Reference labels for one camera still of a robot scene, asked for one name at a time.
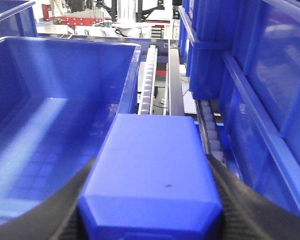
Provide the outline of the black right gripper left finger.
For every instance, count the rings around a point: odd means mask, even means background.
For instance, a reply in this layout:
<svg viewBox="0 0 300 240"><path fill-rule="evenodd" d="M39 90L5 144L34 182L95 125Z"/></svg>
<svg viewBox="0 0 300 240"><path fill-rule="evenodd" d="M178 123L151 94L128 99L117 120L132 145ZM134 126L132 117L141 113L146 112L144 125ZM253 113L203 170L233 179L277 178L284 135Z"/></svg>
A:
<svg viewBox="0 0 300 240"><path fill-rule="evenodd" d="M87 240L78 199L96 161L93 156L63 187L0 226L0 240Z"/></svg>

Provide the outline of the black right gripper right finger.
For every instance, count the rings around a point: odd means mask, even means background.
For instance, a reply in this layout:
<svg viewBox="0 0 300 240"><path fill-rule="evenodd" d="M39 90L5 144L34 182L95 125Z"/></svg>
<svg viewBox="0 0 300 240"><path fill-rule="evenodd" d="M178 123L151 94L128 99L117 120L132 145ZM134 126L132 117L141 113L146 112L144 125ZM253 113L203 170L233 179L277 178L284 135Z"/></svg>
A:
<svg viewBox="0 0 300 240"><path fill-rule="evenodd" d="M239 180L211 154L207 159L222 207L222 240L300 240L300 217Z"/></svg>

